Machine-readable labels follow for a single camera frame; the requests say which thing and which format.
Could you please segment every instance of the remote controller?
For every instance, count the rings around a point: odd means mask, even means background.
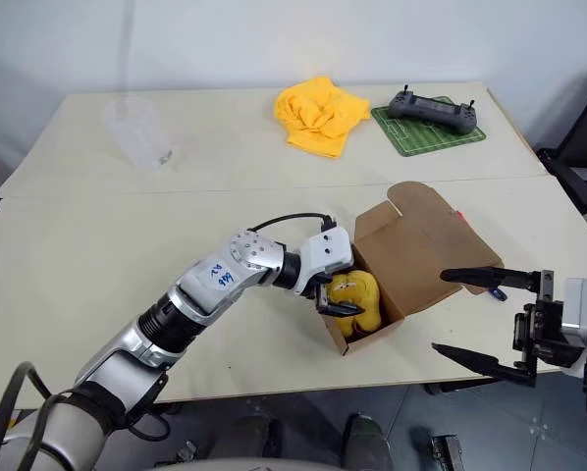
[[[461,103],[452,105],[443,101],[424,98],[414,95],[412,91],[404,90],[390,102],[388,116],[395,118],[418,118],[439,125],[453,128],[459,134],[468,134],[477,126],[477,114],[472,107],[474,100],[469,105]]]

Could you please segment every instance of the open cardboard box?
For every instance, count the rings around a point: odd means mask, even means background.
[[[459,291],[440,279],[448,268],[503,267],[499,255],[430,186],[397,183],[384,201],[356,218],[352,251],[355,267],[372,273],[381,292],[382,328],[347,341],[335,319],[324,322],[342,355],[395,329],[411,314]],[[473,294],[484,290],[466,287]]]

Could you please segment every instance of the green field mat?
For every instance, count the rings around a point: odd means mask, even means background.
[[[437,96],[434,100],[453,104],[448,96]],[[478,142],[486,138],[486,134],[479,128],[475,128],[468,134],[460,135],[444,126],[427,121],[408,118],[393,120],[388,117],[387,106],[374,108],[372,116],[396,150],[404,157]]]

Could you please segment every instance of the tabletop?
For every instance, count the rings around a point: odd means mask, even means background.
[[[587,276],[587,224],[549,176],[430,183],[509,268]],[[34,363],[53,391],[177,275],[240,228],[280,214],[334,215],[352,235],[356,215],[387,184],[244,191],[6,198],[0,204],[0,396],[15,366]],[[317,222],[265,229],[296,247]],[[422,383],[477,375],[431,341],[475,349],[511,365],[513,317],[529,292],[508,300],[465,289],[408,317],[390,335],[340,356],[311,301],[251,288],[189,347],[160,399]],[[553,369],[540,364],[540,370]],[[40,396],[26,388],[20,407]]]
[[[345,86],[371,107],[387,105],[402,83]],[[134,168],[102,124],[116,93],[69,95],[26,159],[1,186],[0,197],[61,197],[436,182],[544,175],[545,170],[480,82],[417,83],[423,96],[475,100],[480,142],[402,157],[370,119],[350,133],[341,159],[286,144],[273,117],[281,88],[148,91],[174,143],[174,157],[156,172]]]

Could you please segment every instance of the plastic cup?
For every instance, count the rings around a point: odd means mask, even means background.
[[[137,168],[158,169],[171,158],[171,141],[151,101],[138,96],[116,98],[104,107],[103,122]]]

